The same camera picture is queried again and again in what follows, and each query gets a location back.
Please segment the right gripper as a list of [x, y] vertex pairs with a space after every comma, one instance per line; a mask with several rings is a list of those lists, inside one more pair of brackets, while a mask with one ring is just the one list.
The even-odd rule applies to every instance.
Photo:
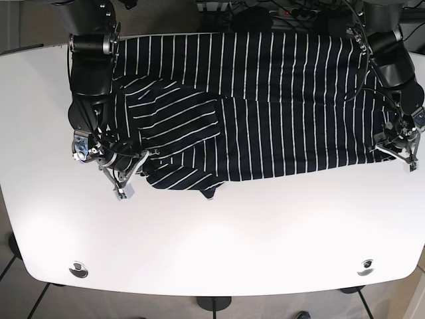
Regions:
[[119, 201], [129, 199], [134, 194], [132, 178], [142, 173], [143, 165], [149, 157], [149, 151], [143, 150], [138, 156], [120, 156], [107, 153], [98, 158], [99, 170], [114, 185], [114, 194]]

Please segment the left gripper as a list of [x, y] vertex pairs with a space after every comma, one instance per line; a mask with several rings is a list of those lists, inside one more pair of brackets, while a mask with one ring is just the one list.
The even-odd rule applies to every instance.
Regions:
[[418, 169], [418, 146], [420, 132], [409, 127], [405, 121], [387, 122], [382, 131], [373, 136], [371, 151], [378, 150], [404, 163], [408, 173]]

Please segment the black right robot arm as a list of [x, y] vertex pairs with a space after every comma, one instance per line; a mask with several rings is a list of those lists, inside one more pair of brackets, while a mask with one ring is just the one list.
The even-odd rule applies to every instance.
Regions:
[[118, 134], [113, 74], [120, 24], [114, 6], [110, 1], [49, 1], [49, 5], [69, 33], [72, 155], [81, 163], [97, 163], [113, 184], [116, 197], [129, 199], [134, 194], [131, 179], [141, 171], [149, 152]]

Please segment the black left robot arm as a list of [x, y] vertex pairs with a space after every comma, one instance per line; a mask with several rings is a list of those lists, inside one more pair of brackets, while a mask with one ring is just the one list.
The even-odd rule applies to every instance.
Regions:
[[413, 172], [418, 165], [418, 146], [424, 133], [424, 89], [415, 75], [413, 61], [404, 46], [400, 29], [404, 1], [353, 1], [344, 4], [352, 13], [355, 39], [366, 55], [382, 90], [375, 90], [392, 107], [394, 118], [374, 135], [373, 150], [404, 162]]

